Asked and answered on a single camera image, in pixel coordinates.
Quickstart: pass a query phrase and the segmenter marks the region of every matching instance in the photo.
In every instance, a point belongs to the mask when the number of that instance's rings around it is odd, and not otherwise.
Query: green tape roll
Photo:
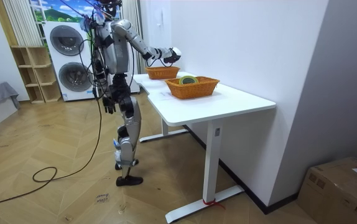
[[[190,83],[198,83],[198,79],[195,78],[195,77],[192,77],[192,76],[190,76],[190,75],[186,75],[186,76],[184,76],[184,77],[182,77],[182,78],[180,79],[179,83],[180,83],[181,85],[183,85],[183,84],[190,84]]]

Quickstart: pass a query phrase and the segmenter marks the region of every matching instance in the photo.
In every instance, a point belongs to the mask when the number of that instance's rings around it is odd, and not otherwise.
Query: stacked washer dryer
[[[86,68],[89,66],[89,42],[82,43],[87,39],[87,33],[80,29],[77,22],[45,22],[43,28],[63,99],[94,98],[93,77],[87,75],[80,60],[81,56]]]

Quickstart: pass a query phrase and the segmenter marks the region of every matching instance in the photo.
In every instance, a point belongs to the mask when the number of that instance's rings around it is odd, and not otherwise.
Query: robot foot
[[[132,177],[132,176],[127,176],[126,178],[118,177],[116,179],[116,186],[121,187],[121,186],[134,186],[134,185],[139,185],[143,181],[142,177]]]
[[[137,165],[137,164],[139,164],[140,162],[139,162],[139,160],[138,159],[135,159],[134,161],[133,161],[133,164],[132,164],[132,166],[135,166],[135,165]],[[117,163],[115,163],[115,170],[121,170],[122,169],[122,167],[120,166],[120,165],[118,165]]]

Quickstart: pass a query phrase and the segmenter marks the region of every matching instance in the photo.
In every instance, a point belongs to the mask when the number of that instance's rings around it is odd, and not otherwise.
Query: white table
[[[182,77],[184,75],[192,74],[179,72],[177,76]],[[275,108],[276,104],[272,101],[222,84],[217,84],[211,96],[180,100],[172,96],[165,80],[151,80],[147,74],[135,75],[134,79],[148,93],[148,100],[162,118],[162,134],[141,138],[140,142],[166,138],[187,132],[185,129],[168,132],[168,125],[181,126],[184,124],[208,121],[203,200],[205,202],[212,202],[214,200],[219,202],[243,192],[242,187],[237,185],[216,193],[223,118]],[[167,223],[171,223],[174,220],[209,206],[205,205],[203,200],[198,200],[169,212],[165,216]]]

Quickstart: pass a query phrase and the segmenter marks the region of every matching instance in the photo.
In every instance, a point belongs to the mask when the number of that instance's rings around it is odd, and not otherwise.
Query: washing machine door
[[[86,91],[93,82],[93,76],[88,76],[83,65],[77,62],[66,63],[62,66],[58,77],[60,83],[71,91]]]
[[[85,44],[77,30],[65,25],[54,27],[50,33],[50,41],[55,50],[66,56],[78,55]]]

